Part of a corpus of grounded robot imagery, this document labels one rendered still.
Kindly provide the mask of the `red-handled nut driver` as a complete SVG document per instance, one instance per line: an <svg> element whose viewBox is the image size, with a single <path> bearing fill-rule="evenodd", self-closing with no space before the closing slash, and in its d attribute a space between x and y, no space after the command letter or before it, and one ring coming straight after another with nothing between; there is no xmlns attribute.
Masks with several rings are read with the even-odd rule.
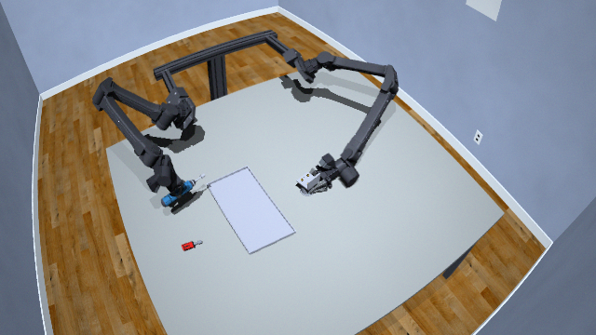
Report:
<svg viewBox="0 0 596 335"><path fill-rule="evenodd" d="M201 241L201 240L199 240L199 241L197 241L196 243L197 243L197 244L201 244L201 243L202 243L202 241ZM186 250L188 250L188 249L194 248L196 243L193 243L193 241L191 241L191 242L188 242L188 243L185 243L185 244L183 244L183 245L182 245L183 251L186 251Z"/></svg>

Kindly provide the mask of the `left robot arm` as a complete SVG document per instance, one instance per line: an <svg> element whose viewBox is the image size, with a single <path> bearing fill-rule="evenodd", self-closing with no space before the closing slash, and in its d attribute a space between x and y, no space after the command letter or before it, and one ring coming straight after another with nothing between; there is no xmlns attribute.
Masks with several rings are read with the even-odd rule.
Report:
<svg viewBox="0 0 596 335"><path fill-rule="evenodd" d="M381 85L379 95L376 98L374 104L372 105L372 108L366 115L357 133L354 135L351 141L344 148L343 152L340 154L341 158L334 161L334 158L329 153L327 153L323 155L320 161L318 162L322 170L328 175L330 179L337 176L338 172L339 174L342 172L340 174L341 178L345 181L345 183L348 186L350 186L354 184L359 177L359 173L356 171L355 167L352 164L359 160L368 139L373 133L373 130L375 129L377 123L383 115L387 105L390 103L391 100L394 100L396 94L399 91L397 72L395 71L393 66L389 64L387 66L360 60L345 59L338 56L334 56L330 54L328 51L322 51L318 54L318 57L308 60L309 61L304 62L302 62L303 60L299 60L299 63L302 67L303 72L312 77L313 79L315 78L314 74L318 72L318 68L321 69L322 67L327 69L328 71L334 71L336 69L345 69L360 73L377 75L385 78L383 84ZM394 84L394 79L397 85Z"/></svg>

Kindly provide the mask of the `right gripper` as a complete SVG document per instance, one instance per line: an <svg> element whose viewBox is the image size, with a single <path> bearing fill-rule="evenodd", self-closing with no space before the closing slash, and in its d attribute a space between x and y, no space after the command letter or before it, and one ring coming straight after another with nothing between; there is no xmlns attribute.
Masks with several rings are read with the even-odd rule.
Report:
<svg viewBox="0 0 596 335"><path fill-rule="evenodd" d="M176 175L174 168L171 171L171 177L173 178L174 183L167 188L173 195L180 198L182 196L183 181L181 180L181 178L178 175ZM179 195L174 193L177 189L179 189Z"/></svg>

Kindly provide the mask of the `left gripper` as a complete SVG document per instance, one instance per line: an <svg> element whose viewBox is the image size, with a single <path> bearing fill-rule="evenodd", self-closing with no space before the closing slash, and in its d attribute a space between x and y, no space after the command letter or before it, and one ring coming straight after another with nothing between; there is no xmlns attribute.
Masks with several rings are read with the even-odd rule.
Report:
<svg viewBox="0 0 596 335"><path fill-rule="evenodd" d="M316 192L325 192L328 191L328 186L330 188L332 188L332 181L331 179L328 177L328 175L322 170L322 168L319 165L316 165L316 168L318 169L318 171L316 171L315 169L311 168L311 170L309 171L309 173L315 177L316 175L318 175L320 173L320 183L317 184L311 191L310 193L316 193ZM327 182L330 183L327 183ZM319 188L320 187L320 188ZM319 188L319 189L318 189Z"/></svg>

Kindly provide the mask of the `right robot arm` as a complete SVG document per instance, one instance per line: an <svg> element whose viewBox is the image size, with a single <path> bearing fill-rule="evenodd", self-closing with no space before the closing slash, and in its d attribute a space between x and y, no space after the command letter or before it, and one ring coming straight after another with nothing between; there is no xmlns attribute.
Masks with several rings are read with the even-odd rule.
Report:
<svg viewBox="0 0 596 335"><path fill-rule="evenodd" d="M109 115L130 142L140 160L154 170L155 175L146 180L148 186L151 186L149 186L150 190L157 193L160 186L168 187L173 184L174 181L171 177L173 165L169 155L163 154L160 147L143 136L115 100L146 114L159 129L167 130L171 127L171 122L174 121L175 126L180 127L192 112L186 99L182 99L178 105L165 102L162 102L161 105L155 104L120 87L112 77L108 77L99 84L92 100L98 111L104 110Z"/></svg>

